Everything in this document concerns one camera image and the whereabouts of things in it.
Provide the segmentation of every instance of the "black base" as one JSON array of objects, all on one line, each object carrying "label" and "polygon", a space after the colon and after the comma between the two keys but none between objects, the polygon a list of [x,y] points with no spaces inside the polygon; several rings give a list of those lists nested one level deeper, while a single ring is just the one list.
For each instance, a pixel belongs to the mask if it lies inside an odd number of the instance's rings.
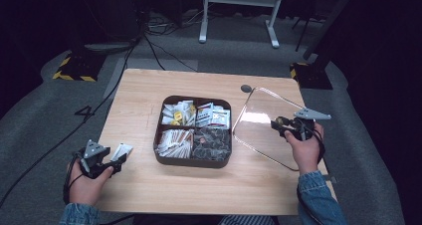
[{"label": "black base", "polygon": [[105,60],[106,55],[86,54],[81,57],[68,54],[53,79],[96,82]]},{"label": "black base", "polygon": [[290,67],[292,78],[302,89],[332,90],[331,82],[324,70],[316,70],[312,64],[293,63]]}]

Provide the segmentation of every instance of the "box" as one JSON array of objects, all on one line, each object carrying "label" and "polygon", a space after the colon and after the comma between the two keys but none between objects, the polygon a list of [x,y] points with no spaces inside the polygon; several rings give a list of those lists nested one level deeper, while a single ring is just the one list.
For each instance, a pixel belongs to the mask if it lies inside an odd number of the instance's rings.
[{"label": "box", "polygon": [[[228,120],[229,120],[229,126],[228,127],[220,127],[220,128],[210,128],[208,126],[205,127],[199,127],[196,126],[196,123],[192,124],[192,125],[174,125],[174,124],[162,124],[163,121],[163,110],[165,108],[164,105],[177,105],[179,102],[182,101],[193,101],[193,105],[195,106],[195,108],[197,109],[200,106],[203,105],[207,105],[209,103],[212,103],[214,106],[220,106],[223,107],[224,110],[228,110],[230,111],[230,116],[228,116]],[[163,103],[162,103],[162,107],[161,107],[161,113],[160,113],[160,117],[158,120],[158,126],[157,126],[157,130],[155,133],[155,139],[154,139],[154,144],[153,144],[153,150],[155,153],[155,157],[157,159],[158,162],[162,163],[162,164],[167,164],[167,165],[178,165],[178,166],[191,166],[191,167],[207,167],[207,168],[222,168],[224,166],[227,165],[227,163],[229,162],[229,158],[232,152],[232,132],[231,129],[232,128],[232,120],[231,120],[231,107],[230,105],[223,101],[223,100],[217,100],[217,99],[204,99],[204,98],[192,98],[192,97],[184,97],[184,96],[171,96],[166,98]],[[208,148],[201,148],[201,151],[207,151],[210,152],[212,151],[212,154],[219,154],[218,158],[219,160],[215,160],[215,159],[206,159],[206,158],[198,158],[198,154],[199,154],[199,150],[194,150],[196,148],[199,148],[199,146],[202,146],[202,143],[198,143],[197,141],[190,143],[191,144],[191,153],[189,155],[189,158],[178,158],[178,157],[165,157],[165,156],[161,156],[158,152],[158,146],[160,145],[161,139],[163,137],[163,135],[165,133],[167,133],[169,130],[171,129],[184,129],[184,130],[189,130],[191,129],[191,131],[193,132],[193,134],[196,134],[196,138],[200,137],[201,135],[198,134],[202,134],[201,132],[209,132],[209,131],[214,131],[215,133],[219,132],[222,133],[222,137],[224,139],[221,139],[217,141],[221,144],[217,144],[217,145],[222,145],[224,146],[224,149],[214,149],[214,147],[212,147],[212,149],[209,147]]]}]

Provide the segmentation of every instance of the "white metal stand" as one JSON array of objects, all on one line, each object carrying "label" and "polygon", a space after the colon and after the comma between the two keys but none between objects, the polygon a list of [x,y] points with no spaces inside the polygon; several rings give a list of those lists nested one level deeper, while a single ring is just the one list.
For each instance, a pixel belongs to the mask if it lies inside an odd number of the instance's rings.
[{"label": "white metal stand", "polygon": [[270,36],[271,44],[273,48],[279,48],[280,44],[277,40],[276,33],[274,32],[274,22],[276,21],[277,13],[279,12],[280,3],[282,0],[204,0],[204,16],[201,24],[201,32],[199,34],[199,42],[205,43],[207,41],[207,29],[208,29],[208,3],[227,3],[227,4],[241,4],[251,6],[262,6],[273,8],[271,19],[266,20],[265,26]]}]

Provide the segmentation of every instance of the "person's left hand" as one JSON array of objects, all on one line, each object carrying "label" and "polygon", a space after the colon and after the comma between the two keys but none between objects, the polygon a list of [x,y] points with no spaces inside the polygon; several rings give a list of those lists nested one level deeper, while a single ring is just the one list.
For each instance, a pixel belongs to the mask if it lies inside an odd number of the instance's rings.
[{"label": "person's left hand", "polygon": [[100,199],[100,195],[106,181],[109,179],[113,171],[113,167],[108,167],[99,177],[96,179],[90,179],[86,176],[81,176],[81,168],[79,160],[77,159],[72,169],[70,182],[72,184],[70,189],[70,202],[80,203],[95,206]]}]

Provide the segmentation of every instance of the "person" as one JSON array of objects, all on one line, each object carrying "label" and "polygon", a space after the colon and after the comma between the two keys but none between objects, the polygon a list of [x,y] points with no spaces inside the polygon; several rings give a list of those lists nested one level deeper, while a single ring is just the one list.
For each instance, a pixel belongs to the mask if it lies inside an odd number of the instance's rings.
[{"label": "person", "polygon": [[[316,123],[315,130],[323,139],[323,127]],[[299,167],[298,197],[299,215],[303,224],[346,224],[344,215],[321,172],[317,169],[319,145],[312,138],[300,141],[286,131],[286,141],[292,146],[293,157]],[[74,164],[70,188],[70,203],[66,205],[61,225],[99,224],[100,211],[95,207],[99,201],[104,184],[112,174],[112,167],[106,169],[98,178],[90,179],[82,174],[79,163]],[[274,224],[269,216],[225,216],[220,225]]]}]

